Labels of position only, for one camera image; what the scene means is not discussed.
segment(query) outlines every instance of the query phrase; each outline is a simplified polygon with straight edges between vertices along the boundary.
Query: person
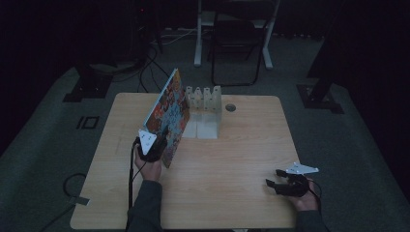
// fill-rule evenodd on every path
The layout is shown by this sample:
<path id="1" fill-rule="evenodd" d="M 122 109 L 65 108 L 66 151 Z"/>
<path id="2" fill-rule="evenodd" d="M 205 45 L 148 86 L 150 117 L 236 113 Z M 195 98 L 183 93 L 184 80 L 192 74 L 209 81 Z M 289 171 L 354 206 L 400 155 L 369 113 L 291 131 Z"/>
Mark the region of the person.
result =
<path id="1" fill-rule="evenodd" d="M 143 181 L 139 189 L 138 196 L 129 210 L 128 232 L 151 232 L 162 231 L 161 228 L 161 198 L 162 185 L 159 183 L 161 176 L 161 160 L 147 162 L 135 156 L 135 165 L 140 169 Z M 313 189 L 313 182 L 309 182 L 310 189 Z M 327 232 L 328 229 L 323 223 L 318 211 L 318 204 L 314 195 L 308 191 L 302 197 L 287 196 L 295 206 L 297 213 L 297 232 Z"/>
<path id="2" fill-rule="evenodd" d="M 314 190 L 313 181 L 308 179 L 309 188 Z M 308 191 L 301 197 L 286 196 L 297 211 L 296 232 L 328 232 L 319 212 L 319 205 L 312 192 Z"/>

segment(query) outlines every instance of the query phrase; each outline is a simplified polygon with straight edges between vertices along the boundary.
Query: wire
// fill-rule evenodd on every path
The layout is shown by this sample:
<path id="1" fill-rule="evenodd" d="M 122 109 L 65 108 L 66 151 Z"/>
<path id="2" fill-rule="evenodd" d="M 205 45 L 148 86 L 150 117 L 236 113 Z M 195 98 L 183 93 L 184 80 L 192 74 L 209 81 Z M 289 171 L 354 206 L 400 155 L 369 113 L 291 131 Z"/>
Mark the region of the wire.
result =
<path id="1" fill-rule="evenodd" d="M 64 184 L 63 184 L 63 191 L 64 191 L 64 193 L 65 193 L 67 196 L 69 196 L 69 197 L 78 197 L 78 195 L 70 194 L 70 193 L 67 191 L 67 183 L 69 182 L 69 180 L 70 180 L 71 178 L 76 177 L 76 176 L 82 176 L 82 177 L 84 177 L 84 178 L 86 177 L 85 174 L 83 174 L 83 173 L 75 173 L 75 174 L 69 176 L 68 178 L 66 178 L 66 180 L 64 181 Z M 69 208 L 67 208 L 65 211 L 63 211 L 60 215 L 58 215 L 57 217 L 55 217 L 51 222 L 49 222 L 45 227 L 43 227 L 43 228 L 40 230 L 40 232 L 44 232 L 49 226 L 51 226 L 55 221 L 57 221 L 58 219 L 60 219 L 62 216 L 64 216 L 66 213 L 68 213 L 70 210 L 72 210 L 74 207 L 75 207 L 75 205 L 71 205 Z"/>
<path id="2" fill-rule="evenodd" d="M 151 46 L 151 45 L 150 45 L 149 48 L 153 49 L 153 51 L 154 51 L 154 57 L 151 58 L 148 54 L 147 54 L 147 56 L 146 56 L 146 57 L 149 59 L 149 62 L 147 62 L 147 64 L 144 66 L 144 68 L 142 68 L 142 70 L 139 72 L 139 83 L 138 83 L 138 86 L 137 86 L 137 88 L 136 88 L 136 92 L 137 92 L 137 93 L 139 93 L 139 87 L 140 87 L 140 86 L 142 86 L 142 88 L 144 89 L 144 91 L 145 91 L 146 93 L 149 93 L 149 92 L 148 92 L 148 89 L 145 87 L 145 85 L 144 85 L 144 83 L 143 83 L 143 81 L 142 81 L 142 76 L 143 76 L 145 70 L 146 70 L 148 67 L 150 68 L 150 71 L 151 71 L 151 78 L 153 79 L 153 81 L 154 81 L 155 85 L 157 86 L 158 90 L 159 90 L 159 91 L 162 90 L 162 88 L 160 87 L 160 85 L 158 84 L 158 82 L 156 81 L 156 79 L 154 78 L 154 74 L 153 74 L 153 71 L 152 71 L 152 68 L 151 68 L 151 64 L 152 64 L 152 63 L 154 63 L 154 65 L 156 65 L 156 66 L 166 75 L 166 77 L 169 77 L 168 73 L 167 73 L 157 62 L 155 62 L 155 59 L 157 58 L 157 55 L 158 55 L 157 50 L 156 50 L 153 46 Z"/>
<path id="3" fill-rule="evenodd" d="M 171 41 L 171 42 L 168 42 L 168 43 L 163 43 L 162 45 L 173 44 L 173 43 L 177 42 L 178 40 L 181 40 L 181 39 L 184 38 L 185 36 L 188 36 L 190 33 L 194 32 L 194 31 L 196 31 L 196 28 L 194 28 L 194 29 L 192 29 L 192 30 L 189 30 L 188 33 L 179 36 L 179 37 L 176 38 L 175 40 L 173 40 L 173 41 Z M 161 38 L 166 38 L 166 37 L 174 37 L 174 35 L 164 35 L 164 36 L 161 36 Z"/>

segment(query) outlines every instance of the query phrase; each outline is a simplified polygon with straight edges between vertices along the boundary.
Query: black cable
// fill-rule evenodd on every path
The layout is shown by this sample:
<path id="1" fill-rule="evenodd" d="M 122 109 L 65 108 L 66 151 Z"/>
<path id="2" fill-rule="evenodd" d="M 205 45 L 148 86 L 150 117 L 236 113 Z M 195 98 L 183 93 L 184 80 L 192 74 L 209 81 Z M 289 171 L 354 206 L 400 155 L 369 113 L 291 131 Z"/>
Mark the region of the black cable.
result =
<path id="1" fill-rule="evenodd" d="M 137 86 L 137 88 L 136 88 L 136 92 L 139 92 L 139 86 L 142 86 L 142 88 L 144 89 L 144 91 L 145 91 L 146 93 L 149 93 L 148 90 L 147 90 L 147 88 L 145 87 L 143 81 L 142 81 L 142 76 L 143 76 L 145 70 L 146 70 L 148 67 L 150 67 L 151 78 L 153 79 L 153 81 L 154 81 L 155 85 L 157 86 L 158 90 L 159 90 L 159 91 L 162 90 L 162 88 L 160 87 L 160 85 L 158 84 L 158 82 L 156 81 L 156 79 L 154 78 L 154 74 L 153 74 L 152 68 L 151 68 L 151 64 L 152 64 L 152 63 L 154 63 L 154 65 L 156 65 L 156 66 L 166 75 L 166 78 L 169 78 L 169 74 L 155 61 L 155 59 L 157 58 L 157 55 L 158 55 L 157 50 L 156 50 L 152 45 L 150 45 L 149 48 L 151 48 L 151 49 L 154 51 L 154 57 L 151 58 L 151 57 L 147 54 L 146 57 L 149 59 L 149 62 L 147 62 L 147 64 L 146 64 L 146 65 L 141 69 L 141 71 L 139 72 L 139 83 L 138 83 L 138 86 Z"/>
<path id="2" fill-rule="evenodd" d="M 66 178 L 66 180 L 64 181 L 64 184 L 63 184 L 63 191 L 64 191 L 64 193 L 65 193 L 67 196 L 69 196 L 69 197 L 78 197 L 78 195 L 70 194 L 70 193 L 67 191 L 67 183 L 69 182 L 69 180 L 70 180 L 71 178 L 76 177 L 76 176 L 82 176 L 82 177 L 84 177 L 84 178 L 86 177 L 85 174 L 75 173 L 75 174 L 69 176 L 68 178 Z M 71 206 L 70 206 L 69 208 L 67 208 L 64 212 L 62 212 L 60 215 L 58 215 L 57 217 L 55 217 L 51 222 L 49 222 L 45 227 L 43 227 L 42 230 L 40 230 L 40 232 L 44 232 L 49 226 L 51 226 L 55 221 L 57 221 L 58 219 L 60 219 L 62 216 L 64 216 L 66 213 L 68 213 L 70 210 L 72 210 L 74 207 L 75 207 L 75 205 L 71 205 Z"/>

